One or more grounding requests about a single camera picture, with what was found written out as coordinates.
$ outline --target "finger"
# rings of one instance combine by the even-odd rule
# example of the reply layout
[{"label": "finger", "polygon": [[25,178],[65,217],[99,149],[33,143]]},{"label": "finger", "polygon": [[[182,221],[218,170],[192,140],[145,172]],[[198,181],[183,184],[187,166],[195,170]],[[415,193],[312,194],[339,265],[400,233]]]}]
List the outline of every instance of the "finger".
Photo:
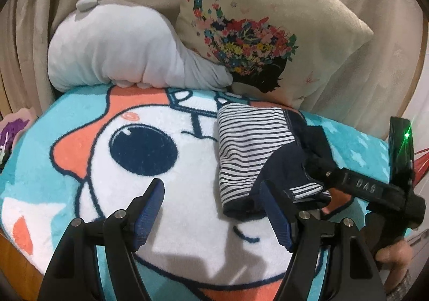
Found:
[{"label": "finger", "polygon": [[405,240],[389,245],[377,252],[375,255],[377,261],[393,264],[384,284],[384,289],[387,293],[391,292],[402,282],[412,258],[413,249]]},{"label": "finger", "polygon": [[393,263],[395,267],[408,266],[413,258],[413,249],[405,240],[380,249],[375,259],[381,263]]},{"label": "finger", "polygon": [[403,266],[399,268],[393,268],[390,271],[389,276],[384,283],[384,289],[387,294],[393,289],[395,289],[402,282],[405,275],[407,274],[407,270],[408,266]]}]

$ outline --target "purple fabric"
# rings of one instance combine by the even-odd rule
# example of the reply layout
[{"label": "purple fabric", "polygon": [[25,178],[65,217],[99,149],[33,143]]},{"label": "purple fabric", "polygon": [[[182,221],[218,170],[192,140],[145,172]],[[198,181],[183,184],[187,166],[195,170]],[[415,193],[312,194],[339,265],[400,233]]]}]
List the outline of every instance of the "purple fabric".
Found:
[{"label": "purple fabric", "polygon": [[[0,134],[0,145],[4,145],[5,150],[12,149],[13,139],[15,139],[15,136],[16,134],[18,134],[19,131],[25,128],[28,122],[29,120],[23,121],[20,118],[18,118],[17,120],[6,124],[6,126],[3,128]],[[6,133],[8,134],[8,139],[5,144]]]}]

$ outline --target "white plush toy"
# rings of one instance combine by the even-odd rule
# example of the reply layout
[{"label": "white plush toy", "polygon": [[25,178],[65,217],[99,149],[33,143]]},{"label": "white plush toy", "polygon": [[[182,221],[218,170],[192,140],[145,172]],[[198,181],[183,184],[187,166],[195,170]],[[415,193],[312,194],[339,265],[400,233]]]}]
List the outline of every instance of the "white plush toy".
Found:
[{"label": "white plush toy", "polygon": [[223,90],[232,76],[187,49],[157,11],[120,0],[79,0],[58,26],[48,74],[60,92],[82,85]]}]

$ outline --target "floral print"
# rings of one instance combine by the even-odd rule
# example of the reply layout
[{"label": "floral print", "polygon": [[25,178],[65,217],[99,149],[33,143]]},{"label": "floral print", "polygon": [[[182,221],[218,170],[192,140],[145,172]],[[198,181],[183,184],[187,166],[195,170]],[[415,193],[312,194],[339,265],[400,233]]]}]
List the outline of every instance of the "floral print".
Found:
[{"label": "floral print", "polygon": [[308,75],[308,77],[305,79],[306,84],[310,84],[310,83],[314,83],[314,82],[319,81],[319,79],[313,77],[313,74],[314,74],[314,71],[311,71],[310,74]]},{"label": "floral print", "polygon": [[204,33],[204,43],[214,57],[229,68],[234,81],[250,84],[264,93],[279,87],[279,76],[298,48],[295,34],[270,25],[269,17],[259,21],[229,20],[218,0],[208,10],[203,9],[202,1],[194,0],[196,26]]}]

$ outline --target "cartoon eye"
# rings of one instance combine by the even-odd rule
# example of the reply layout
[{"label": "cartoon eye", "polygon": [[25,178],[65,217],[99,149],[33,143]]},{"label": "cartoon eye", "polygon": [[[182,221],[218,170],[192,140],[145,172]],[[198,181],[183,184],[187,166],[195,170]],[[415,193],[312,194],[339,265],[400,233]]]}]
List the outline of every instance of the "cartoon eye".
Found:
[{"label": "cartoon eye", "polygon": [[109,150],[121,167],[143,176],[165,173],[177,160],[173,139],[146,124],[130,124],[118,129],[109,141]]}]

